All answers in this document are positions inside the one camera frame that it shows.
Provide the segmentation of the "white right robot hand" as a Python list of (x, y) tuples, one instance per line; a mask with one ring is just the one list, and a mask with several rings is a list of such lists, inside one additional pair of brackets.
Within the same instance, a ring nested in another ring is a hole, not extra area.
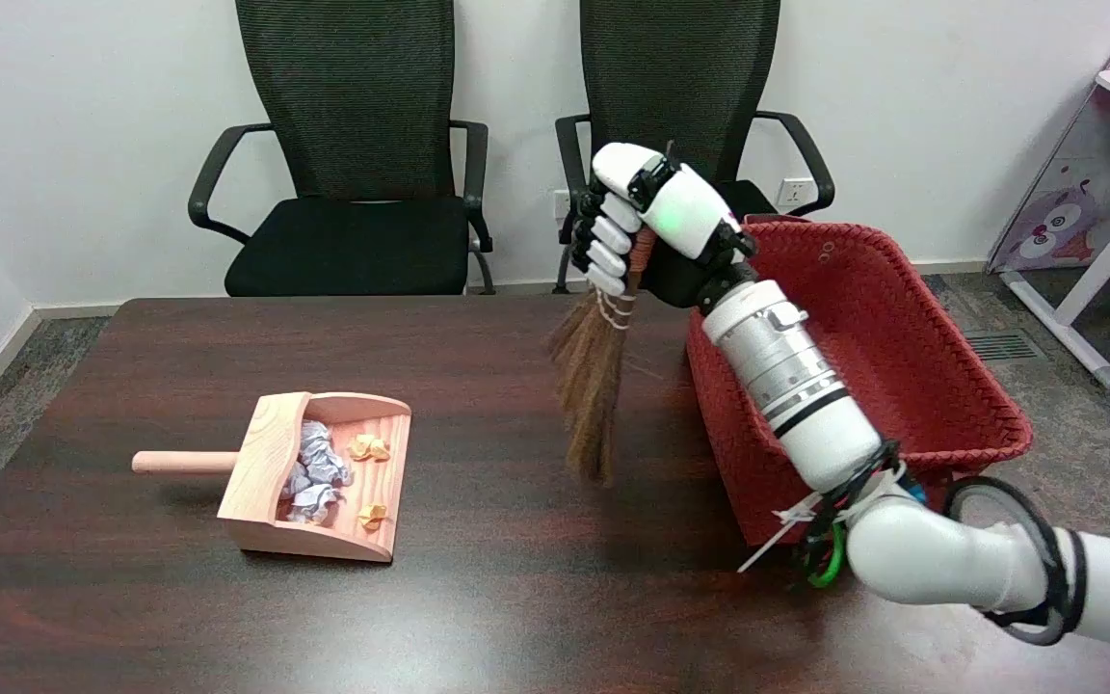
[(756, 242), (690, 165), (648, 147), (603, 145), (574, 204), (569, 264), (605, 295), (645, 290), (709, 313), (741, 282)]

